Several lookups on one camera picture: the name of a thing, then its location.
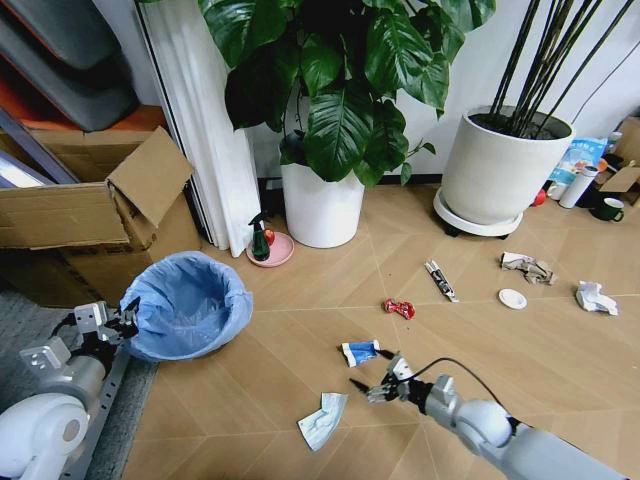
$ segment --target plant pot saucer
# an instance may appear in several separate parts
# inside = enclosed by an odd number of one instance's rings
[[[507,220],[506,222],[494,223],[493,225],[480,225],[477,223],[469,222],[464,218],[459,217],[453,213],[449,206],[445,203],[442,196],[442,188],[439,188],[435,198],[433,199],[433,208],[438,216],[444,220],[447,226],[452,228],[445,228],[448,235],[453,237],[462,232],[472,233],[482,237],[503,237],[506,238],[511,232],[515,231],[522,221],[522,213],[518,214],[515,218]]]
[[[269,258],[262,262],[255,259],[253,253],[251,253],[253,243],[249,244],[247,247],[247,257],[249,257],[249,260],[251,260],[252,263],[255,263],[259,267],[277,267],[291,258],[294,248],[293,239],[286,233],[275,232],[275,234],[276,239],[270,247],[271,252]]]

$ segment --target mug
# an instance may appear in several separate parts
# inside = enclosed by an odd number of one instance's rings
[[[560,197],[562,197],[562,194],[568,186],[569,185],[567,185],[566,183],[553,182],[547,189],[547,197],[553,200],[560,200]]]
[[[591,214],[600,220],[619,222],[624,218],[624,203],[616,198],[605,198],[600,205],[591,210]]]

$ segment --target dark green mug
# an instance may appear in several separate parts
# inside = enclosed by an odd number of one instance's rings
[[[603,199],[596,208],[591,210],[591,214],[600,220],[619,222],[624,218],[623,207],[624,203],[620,200],[609,197]]]

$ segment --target gray carpet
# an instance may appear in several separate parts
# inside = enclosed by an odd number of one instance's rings
[[[68,312],[41,308],[12,291],[0,292],[0,412],[36,393],[36,378],[27,371],[18,351],[46,339]],[[73,339],[72,332],[69,328],[61,331],[67,345]],[[157,364],[134,358],[129,362],[85,477],[87,480],[122,477],[156,367]]]

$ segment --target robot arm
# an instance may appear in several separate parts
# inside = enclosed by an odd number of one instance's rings
[[[395,398],[414,403],[509,480],[626,479],[555,435],[519,422],[495,401],[465,402],[448,375],[440,375],[435,383],[415,379],[399,354],[389,363],[381,385],[368,388],[352,382],[371,403]]]
[[[39,393],[0,415],[0,476],[56,480],[68,459],[83,448],[99,410],[98,395],[111,370],[117,345],[138,333],[139,298],[109,315],[105,302],[81,305],[56,326],[44,343],[20,351],[39,377]],[[82,345],[70,352],[56,334],[76,326]]]

